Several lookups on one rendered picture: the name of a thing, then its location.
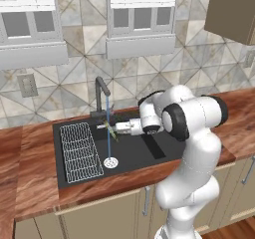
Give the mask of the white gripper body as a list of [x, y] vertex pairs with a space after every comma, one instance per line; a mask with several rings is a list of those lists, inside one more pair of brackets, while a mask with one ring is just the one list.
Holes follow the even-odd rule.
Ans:
[[115, 131], [120, 134], [130, 134], [130, 122], [119, 121], [115, 124]]

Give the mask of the black sink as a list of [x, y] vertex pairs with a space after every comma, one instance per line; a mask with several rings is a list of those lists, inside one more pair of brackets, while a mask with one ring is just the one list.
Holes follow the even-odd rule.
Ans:
[[[104, 161], [106, 158], [108, 158], [108, 132], [104, 128], [97, 129], [98, 119], [101, 118], [75, 119], [57, 122], [53, 125], [58, 186], [60, 188], [78, 185], [96, 179], [102, 179], [182, 158], [185, 143], [183, 141], [176, 140], [165, 131], [152, 135], [142, 134], [136, 136], [119, 133], [118, 141], [115, 141], [111, 137], [111, 154], [112, 157], [115, 157], [119, 161], [119, 164], [113, 169], [106, 168], [104, 166]], [[100, 177], [68, 183], [61, 145], [60, 127], [63, 125], [76, 124], [80, 122], [86, 122], [90, 126], [104, 174]]]

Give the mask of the white round sink drain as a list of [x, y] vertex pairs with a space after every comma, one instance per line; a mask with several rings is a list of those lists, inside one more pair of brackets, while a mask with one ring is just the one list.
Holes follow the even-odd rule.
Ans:
[[116, 168], [119, 164], [119, 161], [115, 157], [108, 157], [104, 161], [104, 166], [109, 169]]

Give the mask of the blue water stream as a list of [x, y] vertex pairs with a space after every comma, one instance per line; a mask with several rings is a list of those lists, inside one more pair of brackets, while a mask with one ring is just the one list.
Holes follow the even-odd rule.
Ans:
[[107, 111], [107, 132], [108, 132], [108, 160], [111, 161], [111, 136], [109, 131], [110, 125], [110, 101], [109, 96], [106, 96], [106, 111]]

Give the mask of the dark grey tap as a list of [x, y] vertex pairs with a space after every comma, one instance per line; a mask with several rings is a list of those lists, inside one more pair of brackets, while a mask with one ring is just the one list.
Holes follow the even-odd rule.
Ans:
[[100, 117], [104, 117], [107, 114], [107, 112], [102, 109], [101, 93], [104, 93], [106, 97], [109, 97], [111, 95], [111, 92], [108, 89], [102, 77], [96, 77], [95, 88], [96, 88], [97, 109], [91, 112], [91, 117], [100, 118]]

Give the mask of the beige cupboard door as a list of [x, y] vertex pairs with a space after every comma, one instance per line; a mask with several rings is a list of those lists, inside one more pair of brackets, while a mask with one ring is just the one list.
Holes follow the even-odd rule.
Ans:
[[133, 239], [139, 190], [61, 211], [68, 239]]
[[64, 239], [58, 217], [54, 213], [16, 223], [15, 239]]
[[204, 234], [233, 223], [231, 210], [236, 199], [236, 186], [240, 182], [240, 175], [246, 160], [238, 160], [218, 166], [214, 172], [220, 187], [219, 196], [209, 202], [196, 216], [195, 230]]
[[167, 211], [159, 207], [155, 199], [155, 185], [150, 185], [150, 199], [147, 216], [142, 215], [145, 191], [139, 191], [136, 239], [154, 239], [157, 230], [165, 223]]
[[251, 162], [252, 159], [249, 157], [245, 162], [240, 181], [236, 187], [237, 198], [231, 212], [231, 221], [234, 222], [255, 215], [255, 166], [247, 183], [243, 185], [241, 182], [245, 178]]

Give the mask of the white window with blinds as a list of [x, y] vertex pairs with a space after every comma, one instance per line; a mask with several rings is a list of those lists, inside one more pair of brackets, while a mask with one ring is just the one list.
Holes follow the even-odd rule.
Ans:
[[176, 6], [176, 0], [107, 0], [107, 58], [172, 53]]
[[67, 63], [58, 0], [0, 0], [0, 70]]

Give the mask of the grey wall socket plate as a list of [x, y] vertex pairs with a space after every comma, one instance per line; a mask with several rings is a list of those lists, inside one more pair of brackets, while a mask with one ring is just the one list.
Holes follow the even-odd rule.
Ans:
[[23, 98], [36, 97], [38, 95], [37, 86], [33, 74], [18, 75], [17, 80]]
[[250, 68], [253, 64], [254, 59], [255, 59], [255, 50], [248, 51], [245, 56], [244, 67]]

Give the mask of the brown wall cupboard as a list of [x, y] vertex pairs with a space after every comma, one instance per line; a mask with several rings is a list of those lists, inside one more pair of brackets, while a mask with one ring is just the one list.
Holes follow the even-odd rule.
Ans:
[[255, 45], [255, 0], [209, 0], [204, 29], [243, 45]]

